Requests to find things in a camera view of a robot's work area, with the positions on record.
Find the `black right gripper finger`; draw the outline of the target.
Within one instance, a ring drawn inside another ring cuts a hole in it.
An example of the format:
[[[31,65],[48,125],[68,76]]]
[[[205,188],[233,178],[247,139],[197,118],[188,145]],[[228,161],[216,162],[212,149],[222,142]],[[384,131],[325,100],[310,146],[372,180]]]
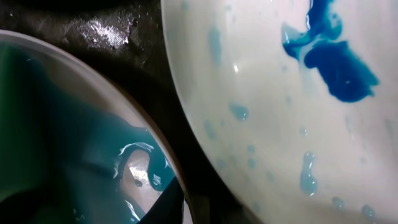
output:
[[[182,224],[183,201],[183,191],[178,179],[174,177],[141,220],[141,224]]]

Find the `white plate teal puddle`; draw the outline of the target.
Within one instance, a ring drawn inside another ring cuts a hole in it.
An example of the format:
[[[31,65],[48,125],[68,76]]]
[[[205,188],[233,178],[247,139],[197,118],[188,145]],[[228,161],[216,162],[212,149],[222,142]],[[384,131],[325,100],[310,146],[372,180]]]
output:
[[[171,180],[170,144],[130,96],[76,57],[1,31],[1,222],[141,223]]]

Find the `white plate blue smears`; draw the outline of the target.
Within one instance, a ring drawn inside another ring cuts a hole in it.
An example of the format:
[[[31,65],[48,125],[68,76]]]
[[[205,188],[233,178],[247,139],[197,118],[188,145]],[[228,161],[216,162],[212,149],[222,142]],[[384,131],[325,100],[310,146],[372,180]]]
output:
[[[190,127],[260,222],[397,222],[396,1],[161,6]]]

